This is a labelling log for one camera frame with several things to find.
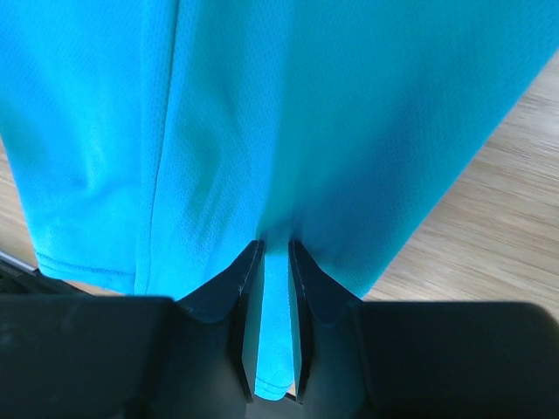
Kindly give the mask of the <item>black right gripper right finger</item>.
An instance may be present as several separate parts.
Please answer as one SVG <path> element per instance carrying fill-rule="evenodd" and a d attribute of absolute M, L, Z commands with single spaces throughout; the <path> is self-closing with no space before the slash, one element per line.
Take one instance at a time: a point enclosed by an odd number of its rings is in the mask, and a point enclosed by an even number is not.
<path fill-rule="evenodd" d="M 352 310 L 362 301 L 324 272 L 299 241 L 288 244 L 288 287 L 295 394 L 299 402 L 361 391 Z"/>

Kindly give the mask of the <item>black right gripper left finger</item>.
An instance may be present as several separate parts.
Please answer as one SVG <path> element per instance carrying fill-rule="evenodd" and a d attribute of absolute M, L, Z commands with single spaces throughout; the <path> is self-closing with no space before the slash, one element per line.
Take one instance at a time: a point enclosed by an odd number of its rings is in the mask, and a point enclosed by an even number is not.
<path fill-rule="evenodd" d="M 176 303 L 188 317 L 191 395 L 203 401 L 254 397 L 265 243 L 250 242 L 217 276 Z"/>

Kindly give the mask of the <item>teal t shirt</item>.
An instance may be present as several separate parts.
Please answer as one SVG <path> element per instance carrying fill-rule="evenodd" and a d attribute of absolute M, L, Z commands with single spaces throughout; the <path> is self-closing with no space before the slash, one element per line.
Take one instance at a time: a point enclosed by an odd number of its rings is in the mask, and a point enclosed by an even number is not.
<path fill-rule="evenodd" d="M 555 1 L 4 1 L 1 137 L 38 267 L 179 299 L 266 242 L 365 295 L 558 47 Z"/>

